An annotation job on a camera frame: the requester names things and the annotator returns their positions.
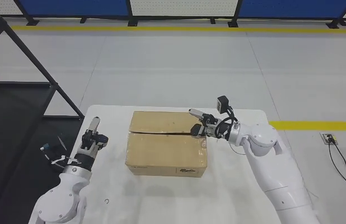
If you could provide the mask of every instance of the floor outlet box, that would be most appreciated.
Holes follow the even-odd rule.
[[[329,135],[331,135],[331,136],[334,138],[334,140],[335,140],[335,144],[338,145],[336,136],[334,136],[332,133],[320,133],[320,135],[321,135],[322,141],[323,141],[325,144],[329,144]]]

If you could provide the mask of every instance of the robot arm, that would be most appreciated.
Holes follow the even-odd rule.
[[[82,223],[87,203],[80,191],[90,183],[96,155],[108,143],[108,138],[97,131],[99,123],[98,117],[92,120],[75,157],[69,159],[71,164],[59,175],[60,184],[38,199],[29,224]]]
[[[190,109],[189,113],[202,122],[192,127],[191,135],[224,138],[235,146],[243,146],[256,181],[282,224],[320,224],[297,164],[275,128],[268,124],[249,127],[238,122],[225,96],[218,98],[217,109],[229,117],[220,120]]]

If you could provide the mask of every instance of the white table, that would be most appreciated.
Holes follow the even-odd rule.
[[[189,108],[93,105],[86,114],[72,156],[93,117],[98,131],[109,137],[92,168],[83,223],[99,224],[278,224],[274,207],[260,190],[245,156],[224,140],[208,138],[208,167],[201,178],[134,176],[125,155],[130,120],[135,110],[188,111]],[[222,117],[216,109],[199,109]],[[235,110],[248,125],[267,123],[261,110]],[[241,147],[234,147],[243,152]]]

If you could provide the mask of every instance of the gray floor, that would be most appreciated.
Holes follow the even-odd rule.
[[[93,104],[214,108],[216,97],[226,95],[234,108],[264,110],[269,120],[346,121],[346,34],[18,34],[84,113]],[[45,81],[6,35],[0,36],[0,81]],[[74,112],[55,95],[46,114]],[[321,223],[345,224],[346,183],[319,131],[280,133],[316,195]],[[346,156],[346,132],[335,134]]]

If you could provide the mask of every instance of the yellow tape stripe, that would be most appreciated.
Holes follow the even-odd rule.
[[[229,27],[127,27],[127,26],[12,26],[31,31],[200,31],[200,32],[281,32],[297,34],[346,34],[346,29],[229,28]]]
[[[344,130],[346,122],[269,122],[277,130]]]

